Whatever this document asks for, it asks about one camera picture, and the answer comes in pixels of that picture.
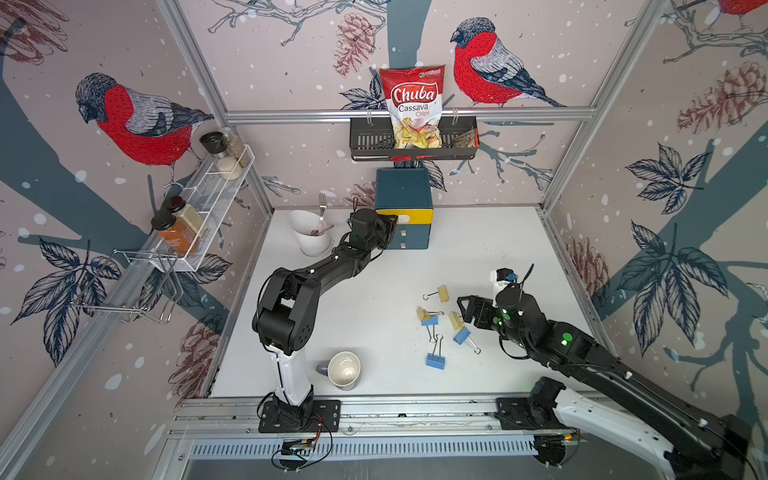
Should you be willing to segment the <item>blue binder clip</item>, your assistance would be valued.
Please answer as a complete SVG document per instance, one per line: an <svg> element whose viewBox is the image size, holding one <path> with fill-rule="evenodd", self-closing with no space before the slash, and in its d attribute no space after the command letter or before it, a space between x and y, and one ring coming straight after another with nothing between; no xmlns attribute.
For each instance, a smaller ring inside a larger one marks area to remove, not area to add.
<svg viewBox="0 0 768 480"><path fill-rule="evenodd" d="M421 325L427 329L430 343L437 342L436 326L438 322L439 319L437 316L428 316L421 321Z"/></svg>
<svg viewBox="0 0 768 480"><path fill-rule="evenodd" d="M428 367L438 370L444 370L446 366L446 359L442 355L442 340L443 336L437 334L435 336L434 346L431 352L427 353L425 364Z"/></svg>
<svg viewBox="0 0 768 480"><path fill-rule="evenodd" d="M480 355L482 352L482 349L472 339L471 331L467 327L458 330L453 337L453 341L458 345L468 344L475 355Z"/></svg>

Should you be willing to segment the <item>teal drawer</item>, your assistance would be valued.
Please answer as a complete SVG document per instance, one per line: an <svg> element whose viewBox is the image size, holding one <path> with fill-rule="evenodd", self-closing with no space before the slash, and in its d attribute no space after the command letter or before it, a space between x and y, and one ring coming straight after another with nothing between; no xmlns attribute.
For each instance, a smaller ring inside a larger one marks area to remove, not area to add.
<svg viewBox="0 0 768 480"><path fill-rule="evenodd" d="M430 224L398 224L396 236L416 240L427 241L431 232Z"/></svg>

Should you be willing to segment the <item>yellow top drawer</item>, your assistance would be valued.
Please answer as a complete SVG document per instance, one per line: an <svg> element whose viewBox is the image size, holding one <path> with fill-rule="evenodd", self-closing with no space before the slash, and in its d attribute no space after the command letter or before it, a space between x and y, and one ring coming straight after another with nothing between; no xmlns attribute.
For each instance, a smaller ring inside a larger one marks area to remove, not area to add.
<svg viewBox="0 0 768 480"><path fill-rule="evenodd" d="M426 209L377 209L384 216L396 216L398 225L431 225L434 217L432 208Z"/></svg>

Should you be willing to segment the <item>blue binder clip front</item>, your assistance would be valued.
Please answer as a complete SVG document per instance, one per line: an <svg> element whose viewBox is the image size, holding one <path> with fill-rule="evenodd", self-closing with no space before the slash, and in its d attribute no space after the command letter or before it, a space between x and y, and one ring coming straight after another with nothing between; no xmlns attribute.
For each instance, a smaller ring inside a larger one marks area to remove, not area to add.
<svg viewBox="0 0 768 480"><path fill-rule="evenodd" d="M442 355L442 340L443 336L437 334L435 336L434 346L431 352L427 353L425 364L428 367L438 370L444 370L446 366L446 359Z"/></svg>

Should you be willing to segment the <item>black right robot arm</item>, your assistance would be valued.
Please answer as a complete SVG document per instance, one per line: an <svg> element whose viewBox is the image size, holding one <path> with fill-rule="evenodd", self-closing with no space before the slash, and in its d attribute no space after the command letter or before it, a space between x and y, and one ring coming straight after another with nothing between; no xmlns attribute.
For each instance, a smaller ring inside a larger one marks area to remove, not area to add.
<svg viewBox="0 0 768 480"><path fill-rule="evenodd" d="M496 332L500 342L521 347L524 359L587 385L616 404L597 403L542 377L527 397L498 399L496 417L502 428L588 432L675 479L741 479L756 471L744 421L695 407L636 373L576 326L547 319L521 284L498 282L494 294L492 299L459 298L462 320Z"/></svg>

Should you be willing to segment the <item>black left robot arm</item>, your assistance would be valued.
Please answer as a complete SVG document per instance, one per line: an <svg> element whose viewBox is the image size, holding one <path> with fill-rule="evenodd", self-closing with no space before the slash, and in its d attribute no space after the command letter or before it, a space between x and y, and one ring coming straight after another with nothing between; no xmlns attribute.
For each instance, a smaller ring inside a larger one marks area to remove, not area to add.
<svg viewBox="0 0 768 480"><path fill-rule="evenodd" d="M315 327L320 297L338 283L361 273L394 238L398 217L372 209L353 211L350 231L331 253L297 270L276 269L259 294L252 321L262 347L276 366L278 408L304 424L311 416L314 389L303 348Z"/></svg>

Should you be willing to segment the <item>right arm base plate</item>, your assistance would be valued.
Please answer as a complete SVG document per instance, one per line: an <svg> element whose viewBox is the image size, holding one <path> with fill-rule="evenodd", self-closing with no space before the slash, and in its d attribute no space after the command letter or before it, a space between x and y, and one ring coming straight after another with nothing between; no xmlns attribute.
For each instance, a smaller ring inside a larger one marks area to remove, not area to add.
<svg viewBox="0 0 768 480"><path fill-rule="evenodd" d="M575 434L576 430L561 423L551 406L543 406L524 397L500 397L495 400L492 417L503 430L556 431Z"/></svg>

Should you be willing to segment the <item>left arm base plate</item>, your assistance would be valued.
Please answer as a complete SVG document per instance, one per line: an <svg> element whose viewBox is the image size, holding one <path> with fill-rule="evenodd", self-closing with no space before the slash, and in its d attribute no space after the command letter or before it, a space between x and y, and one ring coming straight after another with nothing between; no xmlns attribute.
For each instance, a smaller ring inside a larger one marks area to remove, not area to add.
<svg viewBox="0 0 768 480"><path fill-rule="evenodd" d="M260 407L259 433L299 433L339 428L341 402L308 398L300 406L291 406L270 397Z"/></svg>

